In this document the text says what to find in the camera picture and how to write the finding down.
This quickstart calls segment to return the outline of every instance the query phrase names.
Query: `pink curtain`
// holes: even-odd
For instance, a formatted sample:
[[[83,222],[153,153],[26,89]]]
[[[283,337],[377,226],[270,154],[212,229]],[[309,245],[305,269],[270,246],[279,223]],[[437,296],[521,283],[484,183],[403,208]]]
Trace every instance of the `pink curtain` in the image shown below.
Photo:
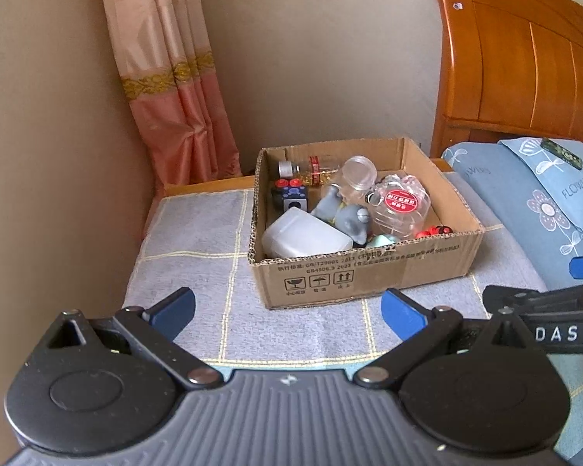
[[[201,1],[104,0],[104,7],[158,186],[240,175]]]

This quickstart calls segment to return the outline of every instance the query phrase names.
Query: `open cardboard box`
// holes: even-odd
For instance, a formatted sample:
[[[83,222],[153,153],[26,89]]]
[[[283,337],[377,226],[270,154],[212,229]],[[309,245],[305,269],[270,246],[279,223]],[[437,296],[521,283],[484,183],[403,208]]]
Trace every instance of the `open cardboard box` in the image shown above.
[[[330,155],[341,163],[363,155],[373,161],[378,177],[393,171],[415,175],[432,202],[426,225],[447,225],[450,235],[420,238],[377,249],[350,249],[291,259],[266,259],[261,237],[280,215],[274,209],[271,184],[278,162],[306,161]],[[309,211],[319,190],[309,193]],[[266,308],[336,303],[374,296],[387,288],[407,288],[466,275],[482,241],[483,227],[460,194],[409,138],[356,139],[262,149],[255,170],[255,197],[249,264]]]

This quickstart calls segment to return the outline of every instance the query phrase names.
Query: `beige wall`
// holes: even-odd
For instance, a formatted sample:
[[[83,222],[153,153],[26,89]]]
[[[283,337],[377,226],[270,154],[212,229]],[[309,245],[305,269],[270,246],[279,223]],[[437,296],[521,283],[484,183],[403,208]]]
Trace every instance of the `beige wall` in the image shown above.
[[[583,5],[583,0],[575,0]],[[435,0],[203,0],[243,160],[262,146],[409,135],[429,151]]]
[[[121,305],[152,176],[101,0],[0,0],[2,397],[63,308]]]

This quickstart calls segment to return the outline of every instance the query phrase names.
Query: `red label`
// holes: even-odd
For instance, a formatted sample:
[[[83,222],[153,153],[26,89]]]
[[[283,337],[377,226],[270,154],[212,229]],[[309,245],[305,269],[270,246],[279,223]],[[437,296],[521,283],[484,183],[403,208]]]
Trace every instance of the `red label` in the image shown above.
[[[404,190],[390,190],[384,197],[384,203],[393,212],[409,214],[419,206],[416,196]]]
[[[311,164],[311,185],[319,185],[319,159],[317,156],[309,156],[309,163]]]

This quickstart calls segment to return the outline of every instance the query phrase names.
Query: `gray ribbed surface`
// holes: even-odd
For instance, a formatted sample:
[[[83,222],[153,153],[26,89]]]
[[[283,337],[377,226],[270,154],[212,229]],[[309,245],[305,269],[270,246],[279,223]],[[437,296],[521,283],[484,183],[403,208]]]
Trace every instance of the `gray ribbed surface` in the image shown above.
[[[290,385],[284,381],[293,381]],[[559,466],[553,453],[481,461],[437,451],[384,391],[343,371],[237,371],[212,391],[190,393],[154,436],[92,459],[24,450],[10,466]]]

